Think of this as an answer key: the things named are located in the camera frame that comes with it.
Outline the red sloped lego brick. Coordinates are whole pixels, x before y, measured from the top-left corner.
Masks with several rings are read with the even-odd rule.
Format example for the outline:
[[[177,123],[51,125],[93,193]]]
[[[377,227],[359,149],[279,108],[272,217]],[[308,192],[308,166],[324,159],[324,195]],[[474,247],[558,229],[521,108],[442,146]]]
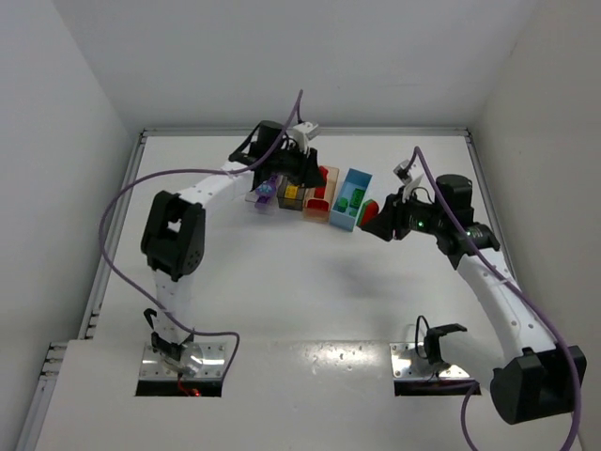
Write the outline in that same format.
[[[306,203],[305,209],[311,214],[327,213],[330,209],[330,204],[324,199],[310,198]]]

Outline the red round striped lego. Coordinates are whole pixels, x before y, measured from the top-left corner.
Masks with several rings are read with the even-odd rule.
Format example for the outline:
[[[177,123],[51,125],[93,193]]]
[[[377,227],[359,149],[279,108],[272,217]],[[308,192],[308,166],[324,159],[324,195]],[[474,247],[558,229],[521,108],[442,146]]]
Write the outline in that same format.
[[[379,205],[377,201],[368,199],[363,205],[358,218],[357,226],[363,228],[365,224],[370,222],[379,213]]]

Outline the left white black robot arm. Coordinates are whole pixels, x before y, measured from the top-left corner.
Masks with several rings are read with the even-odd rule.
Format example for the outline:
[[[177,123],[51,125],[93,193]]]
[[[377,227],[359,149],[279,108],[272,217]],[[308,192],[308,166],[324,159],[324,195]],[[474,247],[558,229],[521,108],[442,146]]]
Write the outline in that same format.
[[[193,186],[176,193],[155,195],[146,221],[141,250],[153,272],[158,307],[145,316],[153,330],[151,345],[172,362],[183,358],[193,333],[179,328],[192,299],[193,275],[205,253],[208,218],[230,201],[253,194],[265,208],[286,178],[302,188],[322,187],[326,181],[310,141],[319,127],[301,122],[290,129],[264,120],[221,167]]]

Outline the red base lego brick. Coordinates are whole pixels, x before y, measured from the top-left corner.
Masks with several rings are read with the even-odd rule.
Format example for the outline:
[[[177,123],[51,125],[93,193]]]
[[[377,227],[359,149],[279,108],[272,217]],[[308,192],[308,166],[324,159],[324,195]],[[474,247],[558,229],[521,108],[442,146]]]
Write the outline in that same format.
[[[319,169],[319,173],[321,176],[321,184],[319,186],[315,187],[314,198],[323,199],[325,197],[325,193],[326,193],[329,169],[323,165],[321,165],[318,169]]]

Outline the purple flower print lego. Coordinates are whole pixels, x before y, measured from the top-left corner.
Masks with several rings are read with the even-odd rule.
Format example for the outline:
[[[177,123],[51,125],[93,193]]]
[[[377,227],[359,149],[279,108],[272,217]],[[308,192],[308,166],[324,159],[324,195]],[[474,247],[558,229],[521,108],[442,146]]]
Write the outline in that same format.
[[[271,199],[277,194],[277,187],[276,181],[268,179],[257,186],[254,192],[258,198]]]

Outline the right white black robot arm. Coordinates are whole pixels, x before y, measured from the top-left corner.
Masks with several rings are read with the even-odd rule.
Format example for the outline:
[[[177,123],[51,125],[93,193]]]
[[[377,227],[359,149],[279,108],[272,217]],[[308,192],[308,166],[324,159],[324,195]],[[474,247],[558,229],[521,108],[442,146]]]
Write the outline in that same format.
[[[409,186],[401,187],[360,228],[385,241],[402,240],[411,231],[435,237],[483,307],[501,350],[479,349],[465,326],[451,323],[428,328],[424,359],[466,370],[489,391],[509,425],[573,412],[574,387],[582,383],[587,365],[583,352],[577,346],[562,351],[548,327],[510,289],[514,280],[497,238],[473,219],[470,179],[442,175],[436,186],[431,203],[419,200]]]

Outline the yellow orange bird lego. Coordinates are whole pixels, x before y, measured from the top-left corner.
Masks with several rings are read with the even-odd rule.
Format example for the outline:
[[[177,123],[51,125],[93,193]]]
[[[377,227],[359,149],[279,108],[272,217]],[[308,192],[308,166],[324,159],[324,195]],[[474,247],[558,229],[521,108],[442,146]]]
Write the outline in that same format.
[[[296,199],[298,195],[298,187],[294,185],[289,185],[285,189],[285,198],[286,199]]]

